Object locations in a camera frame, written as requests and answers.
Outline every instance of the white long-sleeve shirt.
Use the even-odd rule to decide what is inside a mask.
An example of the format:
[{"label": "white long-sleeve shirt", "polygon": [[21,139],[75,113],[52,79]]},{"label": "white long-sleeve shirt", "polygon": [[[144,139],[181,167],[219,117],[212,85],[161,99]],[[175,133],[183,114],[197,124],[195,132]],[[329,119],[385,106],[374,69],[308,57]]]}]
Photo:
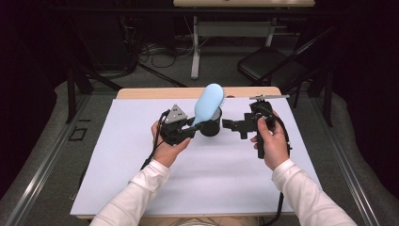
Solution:
[{"label": "white long-sleeve shirt", "polygon": [[[168,176],[169,169],[152,160],[95,216],[90,225],[137,225]],[[356,225],[291,159],[275,168],[272,180],[296,212],[301,225]]]}]

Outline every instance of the chair leg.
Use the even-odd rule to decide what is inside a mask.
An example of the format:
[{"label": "chair leg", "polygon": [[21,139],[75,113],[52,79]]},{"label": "chair leg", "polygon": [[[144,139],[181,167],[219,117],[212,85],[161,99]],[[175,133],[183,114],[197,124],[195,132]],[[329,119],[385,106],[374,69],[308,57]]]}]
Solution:
[{"label": "chair leg", "polygon": [[299,98],[299,92],[300,92],[300,87],[301,87],[302,83],[300,83],[298,85],[298,87],[296,88],[296,92],[295,92],[295,101],[294,101],[294,108],[296,108],[296,105],[298,103],[298,98]]}]

